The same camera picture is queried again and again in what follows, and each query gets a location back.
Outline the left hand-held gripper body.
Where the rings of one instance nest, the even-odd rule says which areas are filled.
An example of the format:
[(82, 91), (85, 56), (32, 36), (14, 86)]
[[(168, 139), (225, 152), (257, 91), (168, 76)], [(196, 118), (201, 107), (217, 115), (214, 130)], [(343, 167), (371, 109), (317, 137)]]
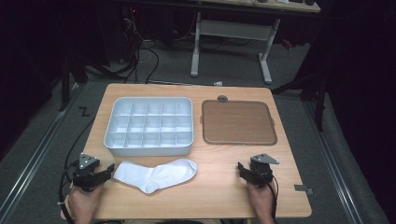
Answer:
[(100, 165), (97, 157), (81, 153), (78, 164), (73, 173), (73, 183), (84, 191), (92, 191), (96, 186), (96, 168)]

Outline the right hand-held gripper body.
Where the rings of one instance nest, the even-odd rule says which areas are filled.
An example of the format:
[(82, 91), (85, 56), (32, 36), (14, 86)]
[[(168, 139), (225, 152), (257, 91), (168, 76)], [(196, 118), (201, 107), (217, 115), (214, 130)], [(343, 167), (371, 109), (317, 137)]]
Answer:
[(273, 170), (271, 164), (279, 164), (279, 161), (268, 154), (262, 153), (250, 158), (249, 168), (253, 173), (253, 184), (263, 188), (266, 184), (273, 181)]

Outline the white sock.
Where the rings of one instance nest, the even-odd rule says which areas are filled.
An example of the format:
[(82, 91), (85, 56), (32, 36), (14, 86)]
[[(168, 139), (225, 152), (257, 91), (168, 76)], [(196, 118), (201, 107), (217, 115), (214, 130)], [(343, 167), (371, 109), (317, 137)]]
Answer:
[(139, 188), (146, 194), (173, 187), (194, 178), (198, 165), (188, 159), (178, 159), (155, 167), (123, 161), (113, 178), (123, 184)]

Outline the white compartment organizer box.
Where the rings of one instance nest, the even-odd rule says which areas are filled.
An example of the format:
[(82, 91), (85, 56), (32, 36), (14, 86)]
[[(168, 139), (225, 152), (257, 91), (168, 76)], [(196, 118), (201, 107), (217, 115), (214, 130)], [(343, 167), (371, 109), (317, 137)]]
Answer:
[(185, 156), (194, 140), (187, 97), (121, 97), (115, 101), (104, 145), (117, 157)]

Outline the person's right hand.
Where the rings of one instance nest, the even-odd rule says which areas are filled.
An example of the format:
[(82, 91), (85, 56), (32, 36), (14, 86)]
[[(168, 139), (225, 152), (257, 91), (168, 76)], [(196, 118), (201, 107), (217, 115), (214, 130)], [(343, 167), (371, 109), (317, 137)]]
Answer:
[(247, 182), (249, 200), (257, 217), (271, 217), (274, 205), (274, 194), (269, 186), (259, 188)]

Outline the person's left hand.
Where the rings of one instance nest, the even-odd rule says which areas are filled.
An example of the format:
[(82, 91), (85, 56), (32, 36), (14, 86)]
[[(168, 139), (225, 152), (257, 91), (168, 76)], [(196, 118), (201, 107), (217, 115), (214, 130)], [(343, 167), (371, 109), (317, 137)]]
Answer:
[(93, 191), (84, 191), (73, 187), (69, 196), (69, 206), (76, 219), (91, 219), (95, 215), (104, 186), (99, 185)]

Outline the grey tape strip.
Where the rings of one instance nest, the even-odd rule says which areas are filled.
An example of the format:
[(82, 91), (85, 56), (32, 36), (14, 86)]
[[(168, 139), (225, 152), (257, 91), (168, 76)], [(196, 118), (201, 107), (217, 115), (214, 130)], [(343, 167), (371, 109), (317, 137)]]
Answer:
[(306, 185), (294, 185), (296, 191), (304, 191), (307, 195), (314, 194), (314, 191)]

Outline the brown tray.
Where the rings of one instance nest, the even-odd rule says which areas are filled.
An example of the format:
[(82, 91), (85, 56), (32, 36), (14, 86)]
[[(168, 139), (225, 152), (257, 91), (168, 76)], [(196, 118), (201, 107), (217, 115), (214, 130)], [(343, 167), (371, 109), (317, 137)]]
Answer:
[(208, 144), (272, 146), (277, 142), (275, 122), (264, 102), (205, 100), (202, 124)]

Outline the black metal stand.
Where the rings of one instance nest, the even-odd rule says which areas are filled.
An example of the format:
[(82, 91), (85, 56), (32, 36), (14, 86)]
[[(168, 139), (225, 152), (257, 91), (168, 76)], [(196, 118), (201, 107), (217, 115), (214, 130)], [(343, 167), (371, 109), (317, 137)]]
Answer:
[(64, 111), (70, 101), (70, 77), (73, 77), (77, 84), (85, 84), (88, 76), (85, 72), (83, 58), (77, 54), (68, 54), (62, 60), (62, 103), (60, 110)]
[(314, 121), (317, 128), (322, 132), (322, 118), (325, 109), (325, 92), (329, 71), (326, 62), (313, 63), (304, 61), (300, 66), (296, 78), (281, 87), (272, 90), (272, 94), (280, 94), (287, 90), (301, 90), (302, 101), (316, 101)]

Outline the desk with white legs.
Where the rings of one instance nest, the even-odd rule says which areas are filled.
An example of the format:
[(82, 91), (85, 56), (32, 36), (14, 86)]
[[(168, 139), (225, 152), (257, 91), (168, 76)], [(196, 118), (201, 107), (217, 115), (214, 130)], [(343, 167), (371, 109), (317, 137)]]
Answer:
[[(319, 13), (321, 8), (317, 0), (197, 0), (197, 5), (220, 4), (221, 6), (252, 7), (253, 9), (269, 8), (280, 12)], [(234, 21), (219, 21), (215, 19), (202, 19), (201, 13), (195, 14), (195, 38), (191, 59), (191, 76), (199, 74), (200, 37), (202, 35), (258, 40), (266, 43), (258, 59), (262, 69), (263, 80), (266, 84), (272, 83), (268, 68), (267, 57), (273, 45), (280, 18), (276, 18), (272, 25), (256, 25)]]

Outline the metal floor rail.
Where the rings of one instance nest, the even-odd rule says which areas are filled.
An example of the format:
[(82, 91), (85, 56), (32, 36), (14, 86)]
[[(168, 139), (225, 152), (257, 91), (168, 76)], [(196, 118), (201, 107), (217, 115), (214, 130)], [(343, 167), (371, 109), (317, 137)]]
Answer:
[(70, 99), (63, 103), (62, 89), (58, 85), (52, 98), (33, 115), (6, 157), (0, 161), (0, 222), (6, 223), (12, 215), (50, 150), (70, 105), (83, 88), (83, 84), (73, 84)]
[(320, 144), (320, 148), (325, 160), (325, 164), (328, 168), (330, 177), (333, 185), (337, 192), (338, 198), (346, 212), (346, 216), (350, 224), (363, 224), (361, 215), (358, 208), (352, 199), (351, 192), (341, 171), (337, 165), (337, 162), (332, 154), (331, 148), (325, 138), (324, 133), (318, 128), (315, 121), (314, 107), (310, 103), (303, 102), (304, 111), (307, 114), (311, 125), (314, 128), (315, 134)]

